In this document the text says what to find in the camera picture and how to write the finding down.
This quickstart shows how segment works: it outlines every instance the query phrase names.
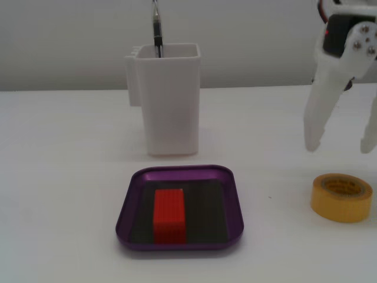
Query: white container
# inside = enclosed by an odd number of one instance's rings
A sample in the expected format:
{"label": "white container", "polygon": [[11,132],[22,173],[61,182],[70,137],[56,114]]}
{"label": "white container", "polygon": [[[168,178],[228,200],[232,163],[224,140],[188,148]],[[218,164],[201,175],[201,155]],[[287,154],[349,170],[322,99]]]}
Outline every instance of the white container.
{"label": "white container", "polygon": [[130,104],[143,111],[152,155],[193,154],[199,143],[200,51],[197,44],[135,47],[126,58]]}

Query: table surface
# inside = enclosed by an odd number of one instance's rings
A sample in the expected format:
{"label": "table surface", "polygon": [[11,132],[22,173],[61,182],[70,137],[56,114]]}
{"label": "table surface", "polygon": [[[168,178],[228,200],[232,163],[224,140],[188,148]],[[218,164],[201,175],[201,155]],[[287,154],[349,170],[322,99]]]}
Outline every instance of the table surface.
{"label": "table surface", "polygon": [[[305,150],[309,86],[201,90],[200,150],[145,152],[126,91],[0,93],[1,282],[376,282],[377,200],[356,224],[310,208],[313,179],[377,185],[360,153],[376,84],[339,100],[315,153]],[[130,178],[150,166],[220,164],[235,176],[245,230],[223,251],[133,252],[115,235]]]}

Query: red cube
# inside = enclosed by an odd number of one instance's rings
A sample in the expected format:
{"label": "red cube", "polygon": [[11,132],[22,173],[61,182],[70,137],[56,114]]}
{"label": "red cube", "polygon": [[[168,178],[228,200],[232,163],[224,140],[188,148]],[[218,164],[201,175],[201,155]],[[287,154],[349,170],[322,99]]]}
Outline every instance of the red cube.
{"label": "red cube", "polygon": [[182,189],[156,190],[153,212],[154,243],[186,243]]}

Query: yellow tape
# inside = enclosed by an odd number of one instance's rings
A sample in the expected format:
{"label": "yellow tape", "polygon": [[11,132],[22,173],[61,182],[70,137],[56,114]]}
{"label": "yellow tape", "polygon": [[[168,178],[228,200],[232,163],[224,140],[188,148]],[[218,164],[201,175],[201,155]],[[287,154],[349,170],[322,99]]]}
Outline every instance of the yellow tape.
{"label": "yellow tape", "polygon": [[343,174],[325,174],[313,182],[312,208],[338,222],[359,222],[368,217],[373,190],[363,180]]}

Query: screw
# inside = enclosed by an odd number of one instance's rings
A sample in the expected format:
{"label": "screw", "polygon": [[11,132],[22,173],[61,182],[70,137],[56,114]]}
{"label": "screw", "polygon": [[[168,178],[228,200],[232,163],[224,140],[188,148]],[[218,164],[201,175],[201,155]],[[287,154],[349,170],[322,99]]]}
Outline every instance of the screw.
{"label": "screw", "polygon": [[368,56],[374,56],[376,55],[376,48],[374,48],[373,46],[370,46],[368,50],[366,51],[366,53]]}
{"label": "screw", "polygon": [[369,27],[367,25],[363,25],[361,27],[361,32],[367,33],[369,31]]}
{"label": "screw", "polygon": [[361,48],[361,43],[360,41],[355,41],[353,43],[353,50],[359,50]]}

